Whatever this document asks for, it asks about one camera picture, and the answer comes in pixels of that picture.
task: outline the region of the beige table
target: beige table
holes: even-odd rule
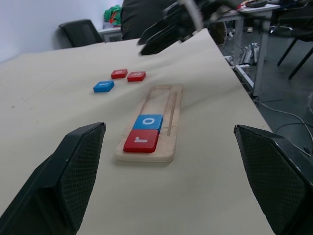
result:
[[[269,129],[207,30],[139,57],[136,41],[26,54],[0,65],[0,213],[63,136],[104,121],[95,186],[79,235],[272,235],[246,178],[235,124]],[[93,86],[114,69],[141,83]],[[176,158],[117,164],[113,151],[150,86],[182,83]]]

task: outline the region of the white wall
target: white wall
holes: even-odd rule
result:
[[[0,41],[0,48],[11,48],[10,53],[18,53],[67,47],[67,39],[58,30],[59,24],[87,18],[101,29],[104,10],[122,1],[0,0],[0,38],[2,28],[7,33],[4,42]]]

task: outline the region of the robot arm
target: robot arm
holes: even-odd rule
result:
[[[197,31],[201,31],[205,22],[220,18],[230,8],[235,8],[242,0],[178,0],[163,10],[163,19],[141,35],[138,44],[145,46],[141,55],[156,54],[176,41],[184,42]]]

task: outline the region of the wooden tray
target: wooden tray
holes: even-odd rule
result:
[[[175,153],[181,97],[182,85],[151,87],[122,135],[121,141],[115,150],[116,158],[121,161],[131,162],[171,162]],[[128,153],[123,151],[125,141],[139,114],[163,114],[162,128],[156,150],[153,153]]]

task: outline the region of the green cloth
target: green cloth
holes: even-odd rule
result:
[[[105,10],[103,16],[105,22],[110,22],[114,26],[121,25],[121,6],[115,5],[108,10]]]

